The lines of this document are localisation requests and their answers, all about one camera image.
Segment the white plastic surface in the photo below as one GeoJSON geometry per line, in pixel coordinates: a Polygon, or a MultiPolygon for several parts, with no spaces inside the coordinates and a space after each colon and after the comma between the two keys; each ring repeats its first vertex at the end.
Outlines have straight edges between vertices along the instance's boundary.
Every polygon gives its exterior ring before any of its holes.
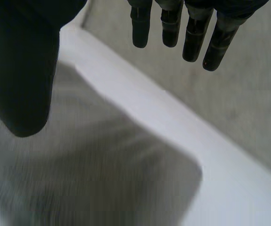
{"type": "Polygon", "coordinates": [[[155,133],[195,156],[203,183],[183,226],[271,226],[271,172],[92,35],[68,25],[60,60],[155,133]]]}

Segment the concrete floor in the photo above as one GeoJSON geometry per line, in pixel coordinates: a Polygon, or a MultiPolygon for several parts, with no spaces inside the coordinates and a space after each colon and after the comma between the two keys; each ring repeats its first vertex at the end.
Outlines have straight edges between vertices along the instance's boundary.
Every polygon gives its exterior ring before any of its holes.
{"type": "Polygon", "coordinates": [[[132,45],[126,0],[93,0],[84,28],[271,168],[271,1],[241,26],[222,65],[213,73],[202,68],[202,59],[215,14],[199,59],[187,63],[181,57],[186,9],[175,48],[162,44],[160,13],[155,3],[145,49],[132,45]]]}

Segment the black robotic finger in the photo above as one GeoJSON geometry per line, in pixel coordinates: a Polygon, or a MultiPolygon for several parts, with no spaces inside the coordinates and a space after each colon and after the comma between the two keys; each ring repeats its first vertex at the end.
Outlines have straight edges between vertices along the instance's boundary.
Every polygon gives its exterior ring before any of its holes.
{"type": "Polygon", "coordinates": [[[163,43],[167,47],[175,47],[177,44],[182,6],[183,1],[180,1],[173,10],[162,10],[163,43]]]}
{"type": "Polygon", "coordinates": [[[145,8],[132,7],[132,41],[134,46],[144,48],[148,43],[152,3],[145,8]]]}

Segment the gray floor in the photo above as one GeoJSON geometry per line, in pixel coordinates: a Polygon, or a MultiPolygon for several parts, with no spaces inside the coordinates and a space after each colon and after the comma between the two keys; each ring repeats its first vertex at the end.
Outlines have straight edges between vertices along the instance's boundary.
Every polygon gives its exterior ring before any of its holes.
{"type": "Polygon", "coordinates": [[[145,49],[132,45],[126,0],[93,0],[84,28],[271,167],[271,1],[241,27],[221,67],[213,73],[201,64],[215,15],[201,56],[196,63],[187,63],[181,57],[186,10],[175,48],[162,44],[160,13],[154,4],[145,49]]]}

